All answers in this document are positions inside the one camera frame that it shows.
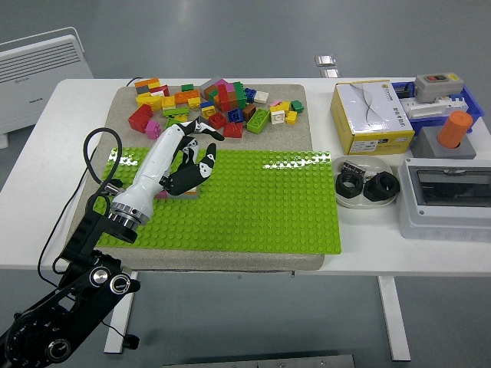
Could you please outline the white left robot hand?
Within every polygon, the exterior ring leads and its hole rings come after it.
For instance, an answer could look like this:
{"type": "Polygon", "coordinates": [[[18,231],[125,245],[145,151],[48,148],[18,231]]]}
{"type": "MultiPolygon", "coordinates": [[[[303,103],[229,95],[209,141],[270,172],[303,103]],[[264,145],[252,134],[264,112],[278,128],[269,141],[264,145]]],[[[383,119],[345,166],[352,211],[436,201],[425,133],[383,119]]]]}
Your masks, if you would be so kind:
{"type": "Polygon", "coordinates": [[[206,181],[216,161],[216,144],[209,144],[206,155],[197,162],[199,146],[193,133],[224,140],[221,133],[199,119],[173,124],[151,147],[133,184],[114,198],[110,212],[143,225],[153,215],[153,199],[159,192],[177,196],[206,181]]]}

